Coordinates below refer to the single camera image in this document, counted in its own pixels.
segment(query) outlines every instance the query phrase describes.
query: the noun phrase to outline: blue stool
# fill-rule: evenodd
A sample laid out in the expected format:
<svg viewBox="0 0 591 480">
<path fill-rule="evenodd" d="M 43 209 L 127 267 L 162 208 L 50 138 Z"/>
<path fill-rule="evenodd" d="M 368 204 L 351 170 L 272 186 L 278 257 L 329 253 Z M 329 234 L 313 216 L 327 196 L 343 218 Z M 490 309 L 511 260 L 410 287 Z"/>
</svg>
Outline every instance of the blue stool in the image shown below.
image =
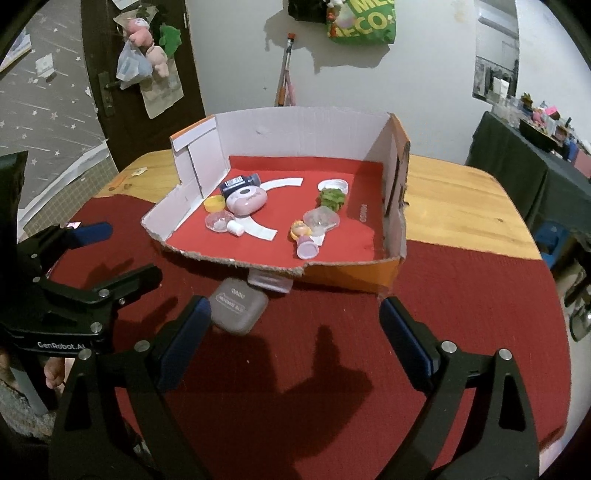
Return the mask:
<svg viewBox="0 0 591 480">
<path fill-rule="evenodd" d="M 569 236 L 570 232 L 555 222 L 544 222 L 535 233 L 535 244 L 540 249 L 542 260 L 546 262 L 549 269 L 556 264 Z"/>
</svg>

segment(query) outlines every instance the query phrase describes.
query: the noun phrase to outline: blue gripper pad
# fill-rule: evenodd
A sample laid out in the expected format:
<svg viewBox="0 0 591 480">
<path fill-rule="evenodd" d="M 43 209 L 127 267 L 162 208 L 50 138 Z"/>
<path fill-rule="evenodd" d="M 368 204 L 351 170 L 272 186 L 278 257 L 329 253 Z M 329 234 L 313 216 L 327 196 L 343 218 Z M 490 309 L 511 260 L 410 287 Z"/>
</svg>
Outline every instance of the blue gripper pad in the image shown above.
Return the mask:
<svg viewBox="0 0 591 480">
<path fill-rule="evenodd" d="M 413 388 L 429 393 L 431 376 L 440 365 L 437 339 L 431 330 L 415 322 L 396 297 L 382 302 L 379 322 Z"/>
<path fill-rule="evenodd" d="M 113 234 L 113 227 L 107 222 L 86 226 L 80 225 L 76 229 L 70 229 L 68 234 L 68 247 L 75 249 L 108 240 Z"/>
<path fill-rule="evenodd" d="M 178 387 L 209 328 L 211 315 L 209 300 L 204 297 L 193 297 L 177 320 L 164 325 L 163 330 L 166 327 L 173 328 L 176 334 L 159 358 L 160 377 L 156 384 L 159 391 Z"/>
</svg>

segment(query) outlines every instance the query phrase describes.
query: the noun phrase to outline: gray star-patterned wallpaper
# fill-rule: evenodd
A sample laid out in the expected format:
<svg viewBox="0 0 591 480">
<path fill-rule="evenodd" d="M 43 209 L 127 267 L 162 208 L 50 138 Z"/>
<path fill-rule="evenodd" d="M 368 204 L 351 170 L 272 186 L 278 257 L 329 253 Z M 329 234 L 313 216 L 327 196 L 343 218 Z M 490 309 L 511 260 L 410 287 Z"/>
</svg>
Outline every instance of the gray star-patterned wallpaper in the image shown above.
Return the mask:
<svg viewBox="0 0 591 480">
<path fill-rule="evenodd" d="M 80 0 L 49 0 L 27 25 L 32 50 L 0 74 L 0 155 L 28 150 L 23 208 L 105 140 L 90 93 Z M 50 54 L 53 73 L 37 76 Z"/>
</svg>

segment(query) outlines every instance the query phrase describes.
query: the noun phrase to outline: red mat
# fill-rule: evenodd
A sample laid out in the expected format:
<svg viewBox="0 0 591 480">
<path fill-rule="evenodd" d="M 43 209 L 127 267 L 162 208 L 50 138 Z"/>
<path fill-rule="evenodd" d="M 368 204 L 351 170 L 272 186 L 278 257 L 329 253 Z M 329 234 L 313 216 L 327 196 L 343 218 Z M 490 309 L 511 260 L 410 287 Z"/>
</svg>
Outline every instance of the red mat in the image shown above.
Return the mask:
<svg viewBox="0 0 591 480">
<path fill-rule="evenodd" d="M 201 206 L 168 239 L 169 245 L 205 257 L 233 258 L 238 262 L 283 268 L 303 267 L 306 262 L 296 256 L 295 243 L 288 236 L 291 224 L 318 206 L 318 183 L 339 178 L 349 183 L 347 201 L 339 211 L 340 225 L 326 235 L 313 261 L 365 262 L 385 258 L 381 163 L 316 157 L 231 157 L 230 162 L 232 169 L 226 180 L 253 172 L 263 182 L 289 177 L 304 179 L 301 187 L 269 190 L 267 204 L 252 214 L 260 225 L 277 230 L 274 240 L 212 232 L 205 227 L 208 214 Z M 359 221 L 362 205 L 366 205 L 365 223 Z"/>
<path fill-rule="evenodd" d="M 122 195 L 91 200 L 74 220 L 106 220 L 115 233 L 68 252 L 53 277 L 84 287 L 149 262 L 163 269 L 161 288 L 120 310 L 118 349 L 150 338 L 193 293 L 209 296 L 224 278 L 245 276 L 245 270 L 162 253 L 139 224 L 150 207 Z M 509 348 L 540 442 L 561 432 L 569 350 L 542 261 L 408 242 L 395 292 L 441 339 L 474 353 Z M 386 464 L 424 396 L 392 353 L 373 295 L 300 284 L 273 297 L 248 336 L 210 331 L 167 400 L 216 480 L 360 480 L 375 478 Z M 464 400 L 439 463 L 449 461 L 459 441 L 470 395 Z"/>
</svg>

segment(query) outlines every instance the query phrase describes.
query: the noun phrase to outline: brown door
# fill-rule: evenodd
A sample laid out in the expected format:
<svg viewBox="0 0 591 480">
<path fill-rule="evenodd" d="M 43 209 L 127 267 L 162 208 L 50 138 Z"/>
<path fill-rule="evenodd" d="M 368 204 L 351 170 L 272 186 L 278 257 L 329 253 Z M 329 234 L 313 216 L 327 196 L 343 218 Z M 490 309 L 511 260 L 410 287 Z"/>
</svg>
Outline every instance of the brown door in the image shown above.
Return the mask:
<svg viewBox="0 0 591 480">
<path fill-rule="evenodd" d="M 138 5 L 131 5 L 126 10 L 138 8 Z M 100 124 L 119 171 L 147 152 L 170 148 L 171 134 L 205 117 L 188 25 L 185 27 L 184 0 L 158 0 L 154 5 L 160 6 L 160 10 L 163 6 L 166 23 L 181 31 L 183 43 L 174 54 L 174 60 L 184 96 L 160 115 L 149 119 L 139 85 L 125 90 L 110 88 L 112 109 L 105 107 L 99 74 L 108 72 L 109 82 L 116 80 L 117 61 L 124 39 L 113 19 L 121 11 L 112 0 L 82 0 L 81 4 L 82 41 L 90 87 Z"/>
</svg>

